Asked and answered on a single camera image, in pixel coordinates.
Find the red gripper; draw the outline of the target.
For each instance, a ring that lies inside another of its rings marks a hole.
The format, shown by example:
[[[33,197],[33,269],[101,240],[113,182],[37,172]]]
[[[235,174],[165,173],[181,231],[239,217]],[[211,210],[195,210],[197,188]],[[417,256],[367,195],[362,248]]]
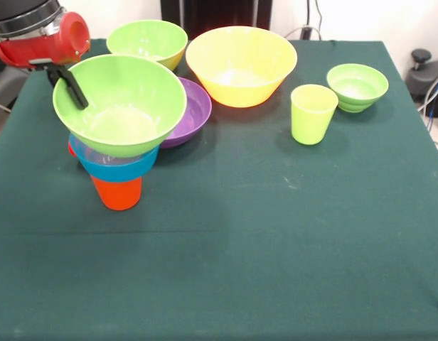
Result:
[[[90,32],[83,17],[68,11],[42,31],[10,39],[0,38],[0,60],[12,67],[35,67],[40,63],[66,65],[80,61],[90,49]],[[46,70],[48,81],[55,87],[63,79],[66,89],[78,109],[86,109],[88,101],[74,75],[66,67]]]

